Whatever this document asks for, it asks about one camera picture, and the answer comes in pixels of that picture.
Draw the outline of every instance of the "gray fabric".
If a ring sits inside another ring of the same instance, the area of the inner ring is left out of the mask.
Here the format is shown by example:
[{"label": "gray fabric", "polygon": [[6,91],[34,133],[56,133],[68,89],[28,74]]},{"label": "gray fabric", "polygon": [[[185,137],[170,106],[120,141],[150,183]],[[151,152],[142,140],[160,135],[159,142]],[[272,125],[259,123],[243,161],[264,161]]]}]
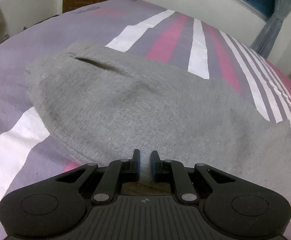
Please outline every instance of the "gray fabric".
[{"label": "gray fabric", "polygon": [[262,57],[267,58],[279,35],[284,18],[291,11],[291,0],[275,0],[274,13],[266,22],[251,48]]},{"label": "gray fabric", "polygon": [[29,96],[71,158],[100,166],[141,151],[185,166],[207,163],[291,203],[291,129],[272,124],[225,82],[100,45],[71,45],[26,68]]}]

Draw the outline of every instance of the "circular cap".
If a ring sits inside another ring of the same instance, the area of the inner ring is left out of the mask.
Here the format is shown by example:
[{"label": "circular cap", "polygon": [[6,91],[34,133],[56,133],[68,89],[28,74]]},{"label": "circular cap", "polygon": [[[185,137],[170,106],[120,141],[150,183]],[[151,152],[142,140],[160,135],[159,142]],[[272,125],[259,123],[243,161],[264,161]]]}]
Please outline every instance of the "circular cap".
[{"label": "circular cap", "polygon": [[187,194],[183,194],[181,196],[181,198],[184,200],[184,201],[194,201],[197,199],[197,196],[194,195],[194,194],[191,194],[191,193],[187,193]]},{"label": "circular cap", "polygon": [[58,207],[58,200],[48,194],[35,194],[26,197],[21,202],[21,208],[29,215],[46,215]]},{"label": "circular cap", "polygon": [[236,197],[231,205],[239,214],[250,217],[261,216],[269,209],[268,203],[263,198],[253,195]]},{"label": "circular cap", "polygon": [[93,196],[94,200],[96,201],[106,201],[108,200],[110,197],[107,194],[104,193],[99,193]]}]

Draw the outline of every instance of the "curtain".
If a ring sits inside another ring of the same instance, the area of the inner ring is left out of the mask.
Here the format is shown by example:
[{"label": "curtain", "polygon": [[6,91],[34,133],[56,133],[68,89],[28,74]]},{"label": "curtain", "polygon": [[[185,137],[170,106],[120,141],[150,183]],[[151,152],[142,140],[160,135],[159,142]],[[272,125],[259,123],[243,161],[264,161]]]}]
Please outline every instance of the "curtain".
[{"label": "curtain", "polygon": [[274,13],[266,22],[251,48],[262,57],[267,58],[282,27],[284,18],[291,11],[291,0],[275,0]]}]

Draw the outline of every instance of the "bed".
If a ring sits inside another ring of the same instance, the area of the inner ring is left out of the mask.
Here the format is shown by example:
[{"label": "bed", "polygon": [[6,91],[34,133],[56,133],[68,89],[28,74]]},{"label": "bed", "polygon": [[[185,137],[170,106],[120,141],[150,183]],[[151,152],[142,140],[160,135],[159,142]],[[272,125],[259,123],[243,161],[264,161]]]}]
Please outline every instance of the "bed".
[{"label": "bed", "polygon": [[[291,80],[220,30],[143,0],[110,0],[35,25],[0,45],[0,200],[7,193],[76,168],[33,107],[28,62],[75,41],[169,63],[225,80],[269,122],[291,123]],[[6,236],[0,223],[0,239]],[[291,222],[285,232],[291,239]]]}]

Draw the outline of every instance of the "striped bed sheet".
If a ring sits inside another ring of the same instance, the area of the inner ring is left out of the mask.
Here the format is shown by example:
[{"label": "striped bed sheet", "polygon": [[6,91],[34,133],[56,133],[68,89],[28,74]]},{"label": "striped bed sheet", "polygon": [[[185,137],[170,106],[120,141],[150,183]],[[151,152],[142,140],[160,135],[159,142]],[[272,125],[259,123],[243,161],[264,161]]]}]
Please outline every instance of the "striped bed sheet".
[{"label": "striped bed sheet", "polygon": [[[79,164],[55,141],[31,104],[24,69],[75,41],[225,80],[269,122],[291,123],[291,80],[244,44],[187,15],[142,0],[110,0],[35,25],[0,45],[0,200]],[[0,240],[6,233],[0,223]],[[285,232],[291,239],[291,221]]]}]

